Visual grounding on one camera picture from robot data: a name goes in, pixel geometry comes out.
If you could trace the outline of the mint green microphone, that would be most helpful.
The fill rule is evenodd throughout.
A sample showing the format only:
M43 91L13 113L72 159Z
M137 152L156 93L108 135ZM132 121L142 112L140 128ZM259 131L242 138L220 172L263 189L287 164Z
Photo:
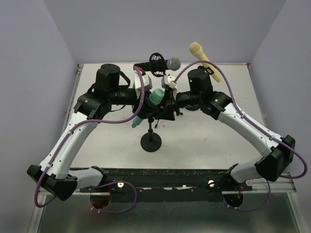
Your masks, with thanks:
M157 88L153 92L150 92L140 112L134 117L131 127L137 127L144 119L148 119L156 114L159 111L157 106L161 103L163 98L164 91L162 89Z

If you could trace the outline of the black round-base clip stand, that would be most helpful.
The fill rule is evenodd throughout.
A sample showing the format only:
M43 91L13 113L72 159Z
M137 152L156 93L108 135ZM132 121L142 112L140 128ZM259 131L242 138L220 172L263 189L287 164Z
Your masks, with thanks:
M147 119L149 124L148 132L145 133L140 140L141 147L147 152L155 152L159 150L162 145L161 137L155 133L152 128L155 116L156 114Z

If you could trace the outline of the black tripod mic stand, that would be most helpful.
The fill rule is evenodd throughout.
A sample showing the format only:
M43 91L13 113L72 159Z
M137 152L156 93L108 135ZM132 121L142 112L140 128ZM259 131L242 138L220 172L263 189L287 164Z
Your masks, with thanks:
M166 71L168 70L168 60L165 60L160 53L152 53L149 57L149 62L151 63L151 73L155 77L162 77L163 75L166 75Z

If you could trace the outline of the black microphone with silver grille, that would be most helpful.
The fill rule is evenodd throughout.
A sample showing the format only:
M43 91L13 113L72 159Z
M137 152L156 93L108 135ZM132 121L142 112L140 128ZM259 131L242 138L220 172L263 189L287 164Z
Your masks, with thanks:
M136 63L135 67L140 67L143 71L164 72L166 70L177 71L181 67L181 62L178 58L173 57L169 60L152 60L145 63Z

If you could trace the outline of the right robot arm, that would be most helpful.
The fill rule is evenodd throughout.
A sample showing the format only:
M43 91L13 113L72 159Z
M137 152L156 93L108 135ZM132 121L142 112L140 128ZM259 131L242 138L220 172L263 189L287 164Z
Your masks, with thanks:
M209 75L201 68L188 73L190 91L173 94L166 88L161 107L165 113L179 108L198 106L213 119L227 125L246 139L260 158L231 166L224 177L224 186L235 190L241 183L264 178L275 182L293 161L295 139L269 130L244 112L227 94L213 90Z

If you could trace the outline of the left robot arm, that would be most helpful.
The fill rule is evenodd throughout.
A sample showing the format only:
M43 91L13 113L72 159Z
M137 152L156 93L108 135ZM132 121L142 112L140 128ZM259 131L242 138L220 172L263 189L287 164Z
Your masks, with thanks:
M76 190L93 187L102 192L107 188L108 180L104 171L96 166L71 171L71 164L78 151L101 124L123 124L141 119L139 113L147 102L152 89L150 77L140 65L134 65L134 80L131 81L115 64L103 64L96 72L94 84L81 95L66 129L51 152L38 165L31 165L27 174L36 182L35 204L41 188L55 198L67 200ZM105 120L113 105L131 105L133 114L122 120Z

